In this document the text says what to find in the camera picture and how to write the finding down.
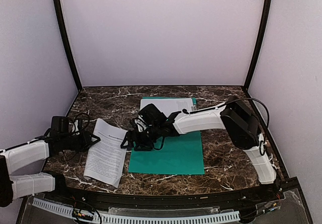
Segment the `green plastic folder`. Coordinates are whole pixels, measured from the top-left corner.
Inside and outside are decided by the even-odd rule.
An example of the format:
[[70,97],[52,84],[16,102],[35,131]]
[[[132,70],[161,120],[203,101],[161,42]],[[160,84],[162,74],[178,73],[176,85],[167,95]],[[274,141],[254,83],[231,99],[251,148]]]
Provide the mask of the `green plastic folder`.
[[167,137],[160,151],[132,151],[128,172],[158,175],[205,174],[201,132]]

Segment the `white paper sheet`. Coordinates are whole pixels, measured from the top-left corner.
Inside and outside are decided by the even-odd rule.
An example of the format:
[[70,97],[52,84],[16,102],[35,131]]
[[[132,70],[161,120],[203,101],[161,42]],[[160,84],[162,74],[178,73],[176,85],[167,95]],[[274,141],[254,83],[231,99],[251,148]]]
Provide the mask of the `white paper sheet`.
[[192,98],[144,98],[140,101],[140,110],[148,104],[154,104],[166,116],[183,109],[188,112],[194,109]]

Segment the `printed paper sheet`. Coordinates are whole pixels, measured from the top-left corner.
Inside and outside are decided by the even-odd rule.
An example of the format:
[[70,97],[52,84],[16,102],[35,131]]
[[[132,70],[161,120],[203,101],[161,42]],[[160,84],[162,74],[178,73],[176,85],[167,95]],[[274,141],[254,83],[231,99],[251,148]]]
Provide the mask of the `printed paper sheet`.
[[97,119],[94,135],[100,141],[88,150],[84,177],[119,187],[126,156],[126,149],[120,145],[125,134],[126,130],[114,127],[101,118]]

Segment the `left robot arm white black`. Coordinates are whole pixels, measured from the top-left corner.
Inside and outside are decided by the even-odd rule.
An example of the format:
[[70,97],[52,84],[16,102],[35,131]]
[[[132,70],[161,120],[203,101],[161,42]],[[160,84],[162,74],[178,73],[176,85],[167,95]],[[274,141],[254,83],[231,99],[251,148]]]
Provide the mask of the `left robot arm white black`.
[[63,174],[53,171],[13,176],[12,173],[65,150],[86,152],[101,139],[88,131],[59,133],[48,131],[29,142],[1,151],[1,207],[13,200],[43,192],[69,195]]

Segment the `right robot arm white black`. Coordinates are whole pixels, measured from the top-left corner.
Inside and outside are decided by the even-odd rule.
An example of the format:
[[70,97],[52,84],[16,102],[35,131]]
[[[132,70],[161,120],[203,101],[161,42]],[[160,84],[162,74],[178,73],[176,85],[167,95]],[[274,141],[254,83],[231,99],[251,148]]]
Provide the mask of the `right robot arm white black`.
[[249,157],[262,185],[273,184],[277,170],[266,152],[265,133],[258,118],[244,103],[232,96],[227,102],[195,111],[186,109],[166,116],[155,104],[149,103],[130,121],[132,129],[125,133],[120,147],[127,150],[151,151],[161,138],[177,137],[190,132],[225,129],[233,145]]

